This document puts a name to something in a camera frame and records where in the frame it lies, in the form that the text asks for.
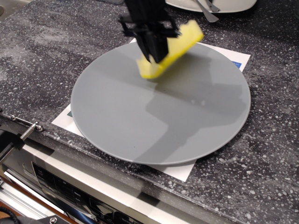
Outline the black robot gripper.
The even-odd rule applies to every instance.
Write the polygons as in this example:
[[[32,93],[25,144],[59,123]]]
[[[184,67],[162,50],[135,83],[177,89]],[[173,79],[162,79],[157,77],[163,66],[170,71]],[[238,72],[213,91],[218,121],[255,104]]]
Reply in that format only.
[[[137,44],[150,62],[156,63],[168,54],[167,38],[181,35],[172,15],[166,10],[164,0],[126,0],[129,15],[121,16],[119,22],[125,36],[136,37]]]

